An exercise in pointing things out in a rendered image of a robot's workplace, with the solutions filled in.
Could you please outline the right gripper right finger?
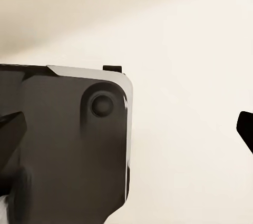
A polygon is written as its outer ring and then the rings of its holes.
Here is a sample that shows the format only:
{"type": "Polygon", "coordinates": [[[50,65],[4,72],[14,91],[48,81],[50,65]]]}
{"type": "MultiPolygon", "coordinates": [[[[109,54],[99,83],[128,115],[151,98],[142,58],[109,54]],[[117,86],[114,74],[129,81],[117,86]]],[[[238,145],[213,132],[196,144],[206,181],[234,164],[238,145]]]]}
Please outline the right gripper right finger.
{"type": "Polygon", "coordinates": [[[253,113],[241,111],[236,129],[253,154],[253,113]]]}

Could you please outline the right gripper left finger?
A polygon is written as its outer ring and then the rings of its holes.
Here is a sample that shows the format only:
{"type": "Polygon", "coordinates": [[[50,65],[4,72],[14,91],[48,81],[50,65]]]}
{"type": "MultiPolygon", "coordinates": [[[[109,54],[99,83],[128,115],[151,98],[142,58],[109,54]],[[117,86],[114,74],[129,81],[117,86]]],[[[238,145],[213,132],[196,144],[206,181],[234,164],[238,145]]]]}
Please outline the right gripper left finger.
{"type": "Polygon", "coordinates": [[[0,116],[0,174],[27,132],[22,111],[0,116]]]}

